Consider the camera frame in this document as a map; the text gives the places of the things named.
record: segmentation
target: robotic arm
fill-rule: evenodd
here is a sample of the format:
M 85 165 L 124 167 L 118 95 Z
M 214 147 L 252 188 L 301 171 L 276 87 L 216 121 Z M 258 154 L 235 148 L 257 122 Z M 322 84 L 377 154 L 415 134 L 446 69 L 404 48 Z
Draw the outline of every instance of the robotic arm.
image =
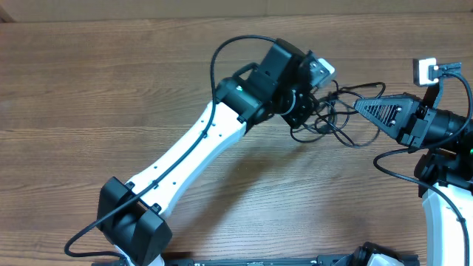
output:
M 216 88 L 214 62 L 218 52 L 232 41 L 244 38 L 271 41 L 273 46 L 261 64 L 244 66 L 220 81 Z M 400 144 L 417 149 L 441 146 L 454 152 L 456 157 L 432 149 L 419 162 L 416 177 L 451 198 L 464 217 L 472 217 L 469 206 L 473 200 L 470 163 L 473 140 L 467 134 L 472 111 L 464 118 L 436 109 L 446 73 L 458 74 L 460 65 L 416 62 L 417 84 L 430 85 L 423 100 L 407 94 L 380 98 L 380 93 L 376 98 L 358 100 L 355 109 Z M 250 72 L 246 80 L 241 78 L 245 72 Z M 335 75 L 335 69 L 323 58 L 311 51 L 304 54 L 282 39 L 245 35 L 226 41 L 212 58 L 212 101 L 199 120 L 159 160 L 127 183 L 113 177 L 102 187 L 98 220 L 68 241 L 64 248 L 66 254 L 74 257 L 113 255 L 122 258 L 120 265 L 126 259 L 128 265 L 164 266 L 160 254 L 172 238 L 166 219 L 208 164 L 253 126 L 273 115 L 281 115 L 292 129 L 306 127 L 305 121 L 321 106 L 311 90 L 326 86 Z M 458 243 L 462 239 L 462 227 L 451 205 L 423 187 L 419 194 L 423 197 L 429 231 L 428 265 L 461 265 L 463 250 L 458 248 Z M 69 250 L 75 240 L 94 227 L 101 230 L 121 254 Z M 365 243 L 353 255 L 337 260 L 328 258 L 329 263 L 336 262 L 337 266 L 418 265 L 417 258 L 411 264 L 405 257 L 371 243 Z M 322 265 L 322 260 L 311 261 L 310 265 Z
M 376 157 L 375 166 L 383 172 L 408 180 L 409 177 L 380 167 L 378 160 L 391 154 L 429 149 L 415 167 L 418 181 L 408 180 L 419 184 L 426 214 L 427 265 L 471 265 L 465 252 L 469 252 L 469 257 L 473 255 L 469 250 L 473 242 L 468 236 L 473 224 L 465 220 L 473 218 L 472 93 L 460 74 L 461 63 L 437 64 L 435 58 L 413 63 L 414 83 L 428 86 L 423 99 L 407 93 L 365 98 L 356 101 L 355 109 L 399 144 L 409 147 Z M 447 78 L 458 78 L 465 85 L 469 99 L 467 117 L 437 109 Z
M 247 71 L 251 73 L 243 80 L 240 75 Z M 323 58 L 317 58 L 311 51 L 304 54 L 281 39 L 275 40 L 260 65 L 244 66 L 220 82 L 214 102 L 208 104 L 192 128 L 158 161 L 126 184 L 113 177 L 102 187 L 98 219 L 140 195 L 150 184 L 154 186 L 139 197 L 141 204 L 131 204 L 98 228 L 126 255 L 130 264 L 163 265 L 159 255 L 172 236 L 165 219 L 205 167 L 273 114 L 281 115 L 293 129 L 300 127 L 319 104 L 311 89 L 326 86 L 335 75 L 335 69 Z M 202 140 L 180 164 L 154 185 L 201 135 Z

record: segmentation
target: black bracket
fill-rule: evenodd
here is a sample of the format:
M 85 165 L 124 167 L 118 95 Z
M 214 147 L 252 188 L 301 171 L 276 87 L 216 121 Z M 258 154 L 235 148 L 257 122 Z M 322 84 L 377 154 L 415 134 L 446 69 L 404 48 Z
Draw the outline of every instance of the black bracket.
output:
M 250 73 L 246 80 L 241 77 L 245 72 Z M 331 65 L 313 52 L 304 54 L 277 39 L 261 64 L 248 64 L 219 82 L 217 102 L 238 113 L 237 119 L 246 122 L 247 131 L 274 114 L 296 129 L 319 104 L 310 90 L 326 86 L 334 76 Z
M 124 204 L 135 194 L 134 184 L 124 185 L 112 177 L 102 187 L 98 201 L 97 219 Z M 171 241 L 172 232 L 159 216 L 158 204 L 131 204 L 118 214 L 102 222 L 98 229 L 113 245 L 117 245 L 137 266 L 146 266 L 156 259 Z
M 429 108 L 436 109 L 443 96 L 443 81 L 450 78 L 446 75 L 447 72 L 455 72 L 461 74 L 461 63 L 441 64 L 436 66 L 429 66 L 429 80 L 438 79 L 438 82 L 427 88 L 426 94 L 423 97 L 423 104 Z
M 441 186 L 454 185 L 466 189 L 473 194 L 473 168 L 470 158 L 463 154 L 453 154 L 440 149 L 429 150 L 419 159 L 415 166 L 414 176 L 430 185 L 438 183 Z M 419 197 L 427 191 L 419 186 Z

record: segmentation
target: white plastic arm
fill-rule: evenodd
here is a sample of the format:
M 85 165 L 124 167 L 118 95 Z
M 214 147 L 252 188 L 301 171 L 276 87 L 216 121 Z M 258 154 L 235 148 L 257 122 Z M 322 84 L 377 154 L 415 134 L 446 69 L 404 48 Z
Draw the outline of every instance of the white plastic arm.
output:
M 441 190 L 457 206 L 466 219 L 469 233 L 470 258 L 472 252 L 473 234 L 473 196 L 470 191 L 449 185 L 448 187 L 434 187 Z M 428 190 L 422 196 L 422 206 L 427 221 L 427 265 L 453 266 L 465 265 L 463 245 L 463 231 L 457 216 L 449 204 L 438 194 Z
M 158 178 L 189 149 L 207 126 L 211 108 L 212 102 L 207 105 L 207 108 L 191 129 L 159 160 L 128 181 L 135 184 L 132 189 L 135 194 L 140 193 L 153 180 Z M 224 103 L 218 103 L 207 137 L 203 138 L 184 161 L 159 182 L 156 189 L 152 189 L 143 195 L 141 197 L 142 201 L 148 206 L 157 203 L 161 207 L 160 216 L 167 219 L 178 199 L 208 164 L 222 151 L 243 137 L 246 132 L 246 123 L 240 123 L 237 118 L 238 114 L 234 110 Z

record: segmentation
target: wooden table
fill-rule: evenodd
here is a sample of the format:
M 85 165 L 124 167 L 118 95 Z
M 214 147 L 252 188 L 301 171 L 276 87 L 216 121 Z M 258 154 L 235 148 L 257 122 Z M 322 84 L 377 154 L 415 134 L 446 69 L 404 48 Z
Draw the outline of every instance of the wooden table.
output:
M 101 186 L 112 176 L 128 180 L 187 131 L 210 99 L 214 49 L 249 33 L 313 50 L 336 67 L 341 84 L 384 81 L 387 94 L 423 95 L 412 84 L 415 57 L 462 61 L 473 79 L 471 13 L 2 24 L 0 264 L 90 265 L 62 249 L 95 218 Z M 219 57 L 217 79 L 259 62 L 268 48 L 232 44 Z M 447 82 L 440 107 L 466 112 L 458 82 Z M 354 117 L 346 133 L 362 142 L 375 127 Z M 384 134 L 362 149 L 334 136 L 301 145 L 275 117 L 186 192 L 169 220 L 167 251 L 197 259 L 309 257 L 372 241 L 425 261 L 417 187 L 372 166 L 375 155 L 397 147 Z M 385 165 L 412 175 L 419 157 Z M 72 249 L 112 246 L 94 230 Z

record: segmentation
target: black cable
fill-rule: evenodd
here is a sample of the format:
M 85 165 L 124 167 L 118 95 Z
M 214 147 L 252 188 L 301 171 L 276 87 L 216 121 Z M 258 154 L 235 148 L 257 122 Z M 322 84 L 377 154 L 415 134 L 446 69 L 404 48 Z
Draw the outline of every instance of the black cable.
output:
M 336 90 L 334 92 L 330 92 L 328 96 L 323 97 L 318 99 L 317 101 L 320 103 L 320 105 L 317 108 L 314 108 L 313 110 L 313 115 L 316 115 L 317 118 L 315 119 L 314 123 L 311 125 L 303 125 L 304 129 L 308 130 L 311 133 L 314 134 L 321 134 L 322 136 L 325 136 L 326 134 L 333 134 L 337 140 L 345 145 L 346 147 L 349 148 L 361 148 L 370 145 L 373 141 L 375 141 L 381 131 L 378 129 L 376 132 L 375 136 L 373 139 L 366 143 L 362 144 L 357 144 L 355 143 L 347 134 L 345 134 L 342 129 L 348 124 L 348 121 L 350 119 L 350 115 L 355 115 L 358 114 L 358 111 L 350 111 L 351 109 L 354 109 L 351 105 L 345 103 L 344 101 L 340 100 L 339 96 L 343 94 L 350 94 L 350 95 L 355 95 L 358 98 L 364 98 L 363 95 L 360 95 L 357 92 L 354 92 L 354 89 L 358 88 L 366 88 L 366 87 L 372 87 L 372 86 L 378 86 L 381 85 L 381 90 L 380 92 L 375 96 L 376 98 L 379 98 L 383 95 L 384 91 L 386 90 L 386 84 L 383 82 L 375 82 L 375 83 L 366 83 L 366 84 L 360 84 L 356 86 L 343 86 L 340 87 L 338 82 L 333 80 L 332 81 L 336 85 Z M 341 105 L 345 106 L 347 109 L 346 112 L 337 112 L 335 105 L 337 103 L 340 103 Z M 326 115 L 321 115 L 320 112 L 327 108 L 327 114 Z M 336 126 L 336 121 L 338 115 L 346 115 L 347 118 L 345 119 L 344 123 L 342 126 L 337 127 Z M 294 133 L 296 131 L 290 130 L 290 136 L 297 142 L 300 143 L 312 143 L 317 140 L 320 140 L 321 137 L 317 137 L 312 140 L 300 140 L 297 137 L 295 137 Z M 341 134 L 347 141 L 344 141 L 338 134 Z
M 394 154 L 401 154 L 401 153 L 408 152 L 408 151 L 409 151 L 409 149 L 399 149 L 399 150 L 395 150 L 395 151 L 385 152 L 383 154 L 380 154 L 380 155 L 376 156 L 375 159 L 373 160 L 373 164 L 375 165 L 375 167 L 379 171 L 382 171 L 385 174 L 391 175 L 393 177 L 397 177 L 397 178 L 402 179 L 402 180 L 406 180 L 408 182 L 418 184 L 421 187 L 424 187 L 426 189 L 430 189 L 431 191 L 434 191 L 435 193 L 437 193 L 442 199 L 444 199 L 450 205 L 453 212 L 455 212 L 455 214 L 457 215 L 458 221 L 460 222 L 461 229 L 463 231 L 463 240 L 464 240 L 464 245 L 465 245 L 465 266 L 470 266 L 470 264 L 469 264 L 470 240 L 469 240 L 469 235 L 468 235 L 468 229 L 466 227 L 466 220 L 461 215 L 461 212 L 458 210 L 457 206 L 455 206 L 455 204 L 442 191 L 440 191 L 438 188 L 436 188 L 432 185 L 429 185 L 425 182 L 422 182 L 420 180 L 417 180 L 415 178 L 407 177 L 405 175 L 398 174 L 398 173 L 395 173 L 393 171 L 387 170 L 386 168 L 384 168 L 384 167 L 382 167 L 378 164 L 378 161 L 381 158 L 388 157 L 388 156 L 394 155 Z
M 164 171 L 156 180 L 153 180 L 153 182 L 148 185 L 145 189 L 143 189 L 140 193 L 136 194 L 134 197 L 132 197 L 130 200 L 126 201 L 124 204 L 116 207 L 115 210 L 110 211 L 108 214 L 103 216 L 100 219 L 97 219 L 90 225 L 86 226 L 84 229 L 82 229 L 80 232 L 78 232 L 76 235 L 74 235 L 64 246 L 64 252 L 66 255 L 79 258 L 79 257 L 90 257 L 90 256 L 116 256 L 120 259 L 126 259 L 126 257 L 123 254 L 120 254 L 118 252 L 113 252 L 113 251 L 99 251 L 99 252 L 86 252 L 86 253 L 75 253 L 70 250 L 71 245 L 77 241 L 79 238 L 81 238 L 84 234 L 92 230 L 94 227 L 98 226 L 101 224 L 103 221 L 107 220 L 108 218 L 114 216 L 116 213 L 122 211 L 124 208 L 127 208 L 131 204 L 135 204 L 144 194 L 146 194 L 148 191 L 150 191 L 152 188 L 157 187 L 158 183 L 166 177 L 171 171 L 173 171 L 194 149 L 199 145 L 200 141 L 207 135 L 208 129 L 210 129 L 212 122 L 214 120 L 215 116 L 215 109 L 216 109 L 216 102 L 217 102 L 217 97 L 216 97 L 216 87 L 215 87 L 215 74 L 214 74 L 214 69 L 215 69 L 215 61 L 217 59 L 217 56 L 219 52 L 223 49 L 223 47 L 227 46 L 228 44 L 242 40 L 242 39 L 260 39 L 260 40 L 265 40 L 265 41 L 271 41 L 271 42 L 276 42 L 275 39 L 265 37 L 265 36 L 260 36 L 260 35 L 242 35 L 242 36 L 237 36 L 233 37 L 231 39 L 228 39 L 225 41 L 223 44 L 220 44 L 220 46 L 215 50 L 214 55 L 212 56 L 211 64 L 210 64 L 210 82 L 211 82 L 211 89 L 212 89 L 212 110 L 211 110 L 211 115 L 208 120 L 207 126 L 205 126 L 204 130 L 202 131 L 202 134 L 196 139 L 194 144 L 176 161 L 170 166 L 166 171 Z

